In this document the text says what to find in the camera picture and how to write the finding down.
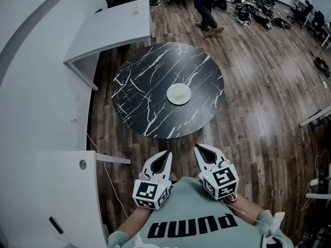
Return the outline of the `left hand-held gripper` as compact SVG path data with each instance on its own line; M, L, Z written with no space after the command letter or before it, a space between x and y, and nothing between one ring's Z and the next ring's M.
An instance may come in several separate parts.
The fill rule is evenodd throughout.
M170 195L170 179L173 154L165 150L150 157L143 166L142 174L135 180L132 198L136 205L145 209L159 210Z

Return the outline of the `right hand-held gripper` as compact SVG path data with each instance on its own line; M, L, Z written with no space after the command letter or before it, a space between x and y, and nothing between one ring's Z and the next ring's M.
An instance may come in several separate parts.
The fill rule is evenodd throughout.
M199 177L203 188L215 199L220 200L237 192L237 172L233 164L229 164L223 152L207 144L196 144L194 156L200 169Z

